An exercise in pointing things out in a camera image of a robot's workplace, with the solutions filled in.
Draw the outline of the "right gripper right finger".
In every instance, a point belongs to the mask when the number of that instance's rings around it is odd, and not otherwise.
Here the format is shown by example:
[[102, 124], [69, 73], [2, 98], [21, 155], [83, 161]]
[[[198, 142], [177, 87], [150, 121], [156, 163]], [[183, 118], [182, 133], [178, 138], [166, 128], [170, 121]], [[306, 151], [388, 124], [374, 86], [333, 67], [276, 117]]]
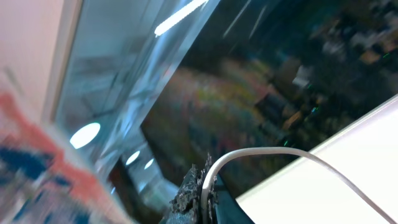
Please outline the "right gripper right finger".
[[203, 222], [254, 224], [237, 201], [231, 195], [223, 178], [218, 175], [221, 168], [233, 160], [233, 153], [228, 153], [215, 161], [208, 168], [203, 180]]

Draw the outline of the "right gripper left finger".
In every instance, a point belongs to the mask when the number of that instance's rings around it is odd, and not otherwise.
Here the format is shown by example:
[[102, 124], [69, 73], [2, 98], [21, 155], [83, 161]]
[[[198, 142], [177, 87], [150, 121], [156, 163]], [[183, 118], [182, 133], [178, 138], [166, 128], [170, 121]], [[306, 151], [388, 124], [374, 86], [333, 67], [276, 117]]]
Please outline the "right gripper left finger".
[[160, 224], [198, 224], [201, 220], [200, 195], [202, 187], [202, 170], [196, 165], [186, 173], [183, 182], [170, 201], [167, 213]]

